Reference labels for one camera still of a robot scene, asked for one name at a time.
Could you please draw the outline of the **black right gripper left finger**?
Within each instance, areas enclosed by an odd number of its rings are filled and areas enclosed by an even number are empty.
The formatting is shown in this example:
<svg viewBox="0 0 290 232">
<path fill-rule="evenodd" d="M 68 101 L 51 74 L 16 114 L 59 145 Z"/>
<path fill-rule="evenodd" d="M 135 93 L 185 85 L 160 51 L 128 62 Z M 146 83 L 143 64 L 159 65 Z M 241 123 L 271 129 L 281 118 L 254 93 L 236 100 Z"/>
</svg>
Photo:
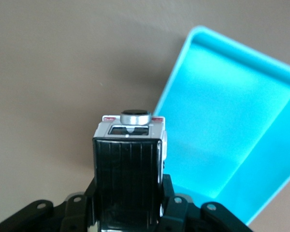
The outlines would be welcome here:
<svg viewBox="0 0 290 232">
<path fill-rule="evenodd" d="M 93 179 L 85 192 L 73 193 L 60 205 L 37 200 L 0 223 L 0 232 L 87 232 L 95 224 Z"/>
</svg>

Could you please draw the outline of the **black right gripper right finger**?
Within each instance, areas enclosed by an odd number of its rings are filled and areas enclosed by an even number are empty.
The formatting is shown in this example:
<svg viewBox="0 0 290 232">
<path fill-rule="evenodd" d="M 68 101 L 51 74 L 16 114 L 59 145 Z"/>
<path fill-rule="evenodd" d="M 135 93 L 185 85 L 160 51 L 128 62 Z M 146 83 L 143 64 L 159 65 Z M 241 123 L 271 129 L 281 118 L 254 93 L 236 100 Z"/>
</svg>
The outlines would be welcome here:
<svg viewBox="0 0 290 232">
<path fill-rule="evenodd" d="M 163 216 L 157 225 L 158 232 L 250 232 L 245 223 L 225 206 L 207 202 L 197 207 L 184 197 L 176 195 L 169 174 L 162 179 Z"/>
</svg>

